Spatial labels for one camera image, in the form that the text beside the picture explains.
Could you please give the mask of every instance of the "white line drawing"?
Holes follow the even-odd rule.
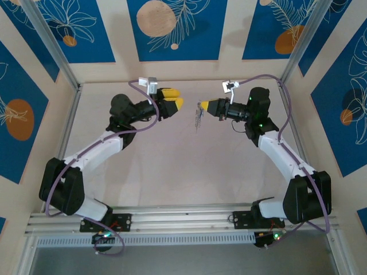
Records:
[[[345,7],[347,6],[349,0],[342,0],[343,2],[335,2],[333,1],[328,9],[328,11],[326,12],[325,16],[323,17],[323,19],[329,23],[330,21],[330,16],[332,13],[342,13],[345,10]]]
[[[20,23],[25,24],[29,29],[34,30],[32,23],[29,21],[22,7],[14,0],[1,0],[4,5],[13,13],[13,16]]]
[[[6,70],[9,64],[7,63],[0,63],[0,80],[3,79],[3,77],[6,74]],[[27,114],[27,111],[25,112],[17,112],[10,107],[8,107],[4,101],[1,99],[0,96],[0,125],[3,125],[7,120],[11,122],[12,119],[19,119],[22,121],[27,121],[27,118],[25,115]]]
[[[17,0],[1,0],[13,13],[15,18],[34,30]],[[56,40],[67,46],[76,46],[76,38],[93,43],[95,38],[88,29],[97,23],[97,18],[80,12],[79,0],[34,0],[45,18]]]
[[[169,46],[173,50],[178,49],[180,43],[185,40],[185,37],[190,36],[191,30],[194,31],[196,28],[194,16],[205,10],[210,4],[210,0],[153,0],[148,1],[146,4],[152,7],[154,5],[162,6],[168,9],[165,16],[174,16],[172,28],[168,29],[169,33],[162,36],[150,37],[151,40],[148,42],[148,45],[151,45],[149,52],[152,52],[162,46],[165,49]]]
[[[367,141],[367,29],[354,48],[348,72],[354,99],[342,112],[341,120],[344,125],[356,123],[356,145],[362,145]]]
[[[292,34],[292,45],[294,46],[300,36],[300,27],[310,17],[319,0],[303,0],[299,9],[296,9],[293,0],[259,0],[262,6],[272,8],[275,19],[279,21],[283,29]],[[349,0],[343,3],[333,2],[324,16],[324,20],[329,23],[331,13],[343,12]]]

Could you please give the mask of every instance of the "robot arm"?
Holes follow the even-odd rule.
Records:
[[[178,90],[161,88],[150,93],[152,85],[147,86],[151,100],[158,106],[159,121],[180,110],[183,99],[178,97]],[[47,201],[54,181],[66,165],[71,164],[58,183],[50,204],[66,215],[78,214],[107,226],[112,223],[112,208],[85,195],[83,174],[92,173],[109,157],[124,150],[132,142],[136,132],[121,135],[118,133],[135,130],[132,123],[149,121],[156,115],[156,110],[150,100],[133,104],[126,95],[119,94],[111,101],[110,114],[106,131],[94,143],[63,160],[53,158],[48,161],[39,193],[40,199]]]
[[[233,119],[245,122],[245,133],[275,163],[286,183],[273,198],[253,203],[251,212],[255,219],[280,218],[296,224],[323,216],[321,204],[305,171],[314,179],[327,210],[331,213],[331,180],[326,172],[318,172],[303,161],[280,137],[278,127],[268,117],[269,90],[253,88],[247,104],[233,102],[235,82],[224,82],[224,91],[231,99],[203,101],[204,110],[219,120]]]

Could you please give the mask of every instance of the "leaf illustration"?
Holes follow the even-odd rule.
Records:
[[[70,16],[69,23],[74,26],[91,27],[97,22],[97,17],[91,17],[86,13],[74,13]]]
[[[361,119],[359,119],[356,122],[356,132],[357,132],[356,145],[362,145],[367,141],[366,130],[367,130],[367,117],[362,116]]]
[[[63,12],[64,11],[63,7],[56,0],[48,0],[48,1],[51,3],[51,5],[52,5],[52,7],[55,11],[54,14],[58,15],[57,18],[59,18],[60,21],[62,21],[62,22],[66,22],[67,21],[66,16],[65,16],[66,13]]]
[[[77,13],[80,10],[79,0],[63,1],[63,6],[64,9],[66,10],[66,13],[69,15]]]
[[[152,44],[152,48],[149,52],[158,49],[163,46],[168,48],[172,44],[179,45],[186,36],[190,35],[191,30],[195,30],[194,15],[202,12],[210,3],[210,0],[205,0],[202,7],[199,7],[199,3],[203,0],[167,0],[166,3],[173,11],[176,17],[176,26],[171,33],[162,36],[162,39],[157,37],[151,38],[148,44]]]
[[[74,30],[75,30],[75,35],[77,35],[78,37],[88,40],[91,43],[94,42],[93,34],[86,27],[75,26]]]
[[[14,4],[12,1],[10,0],[1,0],[5,6],[11,11],[11,12],[14,12],[14,11],[17,11],[19,8],[21,8],[20,6]]]
[[[269,6],[273,9],[275,19],[279,21],[285,30],[291,30],[300,21],[299,13],[289,0],[273,0]]]
[[[4,75],[6,74],[6,70],[7,70],[7,63],[0,63],[0,80],[4,77]]]

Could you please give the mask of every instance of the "black bracket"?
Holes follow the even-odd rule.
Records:
[[[95,234],[92,236],[92,244],[98,244],[98,245],[113,245],[116,242],[116,238],[115,236],[112,237],[104,237],[103,235],[98,235]],[[108,250],[110,250],[112,248],[112,246],[97,246],[96,250],[98,252],[106,252]]]
[[[116,226],[114,226],[113,230],[116,232],[130,232],[131,227],[131,214],[112,214],[109,224],[107,226],[110,226],[114,223],[117,223]],[[92,223],[86,219],[83,219],[80,222],[80,232],[92,232],[92,233],[98,233],[100,231],[105,231],[105,228],[96,225],[95,223]]]
[[[273,223],[281,228],[286,226],[284,221],[282,222],[279,218],[255,219],[252,211],[233,212],[233,224],[235,225],[235,229],[270,229]]]

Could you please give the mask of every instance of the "purple cable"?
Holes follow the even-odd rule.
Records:
[[[132,80],[132,81],[129,81],[129,86],[132,87],[133,89],[137,90],[139,93],[141,93],[142,95],[144,95],[146,98],[148,98],[149,100],[151,100],[150,96],[147,95],[146,93],[144,93],[144,91],[142,91],[141,89],[139,89],[138,87],[134,86],[133,83],[137,83],[139,80]],[[54,181],[54,183],[52,184],[52,187],[50,189],[50,192],[48,194],[48,197],[47,197],[47,200],[46,200],[46,207],[45,207],[45,212],[46,212],[46,215],[49,216],[49,217],[54,217],[56,215],[59,215],[61,214],[61,212],[58,212],[58,213],[55,213],[55,214],[50,214],[50,203],[51,203],[51,198],[52,198],[52,195],[56,189],[56,186],[58,185],[59,181],[61,180],[61,178],[63,177],[63,175],[65,174],[65,172],[68,170],[68,168],[70,168],[71,165],[73,165],[79,158],[81,158],[83,155],[85,155],[87,152],[89,152],[91,149],[95,148],[96,146],[98,146],[100,143],[103,143],[105,142],[106,140],[110,139],[110,138],[114,138],[115,136],[119,136],[119,135],[122,135],[122,134],[127,134],[127,133],[138,133],[138,132],[143,132],[145,130],[148,130],[150,129],[151,127],[154,126],[154,124],[157,123],[158,121],[158,118],[159,118],[159,109],[158,109],[158,106],[157,104],[154,102],[154,100],[151,100],[152,102],[152,105],[153,107],[155,108],[155,112],[156,112],[156,116],[155,116],[155,119],[154,121],[147,127],[144,127],[142,129],[136,129],[136,130],[128,130],[128,131],[121,131],[121,132],[117,132],[117,133],[113,133],[112,135],[109,135],[107,137],[105,137],[103,140],[98,140],[97,142],[93,143],[92,145],[90,145],[87,149],[85,149],[83,152],[81,152],[80,154],[78,154],[77,158],[76,159],[73,159],[72,161],[70,161],[65,167],[64,169],[60,172],[60,174],[57,176],[56,180]],[[114,254],[105,254],[105,253],[100,253],[101,255],[105,255],[105,256],[117,256],[117,255],[120,255],[123,250],[124,250],[124,247],[125,247],[125,244],[124,244],[124,240],[122,239],[122,237],[117,233],[115,232],[114,230],[112,230],[110,227],[102,224],[101,222],[98,222],[98,221],[95,221],[94,219],[90,219],[90,218],[87,218],[87,217],[83,217],[85,218],[86,220],[90,221],[90,222],[93,222],[103,228],[105,228],[106,230],[110,231],[113,235],[117,236],[121,243],[122,243],[122,249],[120,252],[117,252],[117,253],[114,253]]]
[[[241,81],[239,82],[240,85],[242,84],[245,84],[245,83],[248,83],[252,80],[255,80],[255,79],[259,79],[261,77],[270,77],[270,78],[273,78],[275,79],[279,85],[283,88],[286,96],[287,96],[287,101],[288,101],[288,114],[287,114],[287,120],[285,122],[285,124],[282,126],[282,128],[280,129],[279,133],[278,133],[278,142],[280,143],[280,145],[283,147],[283,149],[294,159],[294,161],[297,163],[297,165],[300,165],[300,162],[299,160],[297,159],[297,157],[282,143],[280,142],[281,138],[282,138],[282,133],[284,131],[284,129],[286,128],[286,126],[288,125],[288,123],[290,122],[291,120],[291,115],[292,115],[292,101],[291,101],[291,95],[289,93],[289,90],[288,88],[286,87],[286,85],[283,83],[283,81],[279,78],[277,78],[276,76],[273,76],[271,74],[260,74],[258,76],[255,76],[255,77],[251,77],[249,79],[246,79],[244,81]],[[310,173],[304,168],[302,167],[301,168],[302,171],[306,174],[307,178],[309,179],[309,181],[311,182],[314,190],[315,190],[315,193],[316,193],[316,196],[320,202],[320,205],[321,205],[321,209],[322,209],[322,214],[325,218],[325,230],[323,230],[322,228],[318,227],[317,225],[313,224],[312,222],[306,222],[307,224],[313,226],[314,228],[316,228],[317,230],[320,230],[321,232],[324,232],[324,233],[329,233],[330,232],[330,221],[329,221],[329,217],[327,216],[327,210],[325,208],[325,203],[323,202],[323,199],[322,199],[322,195],[315,183],[315,180],[312,178],[312,176],[310,175]],[[299,229],[301,226],[303,225],[303,223],[301,223],[299,226],[297,226],[295,229],[293,229],[291,232],[287,233],[287,234],[290,234],[292,232],[295,232],[297,229]]]

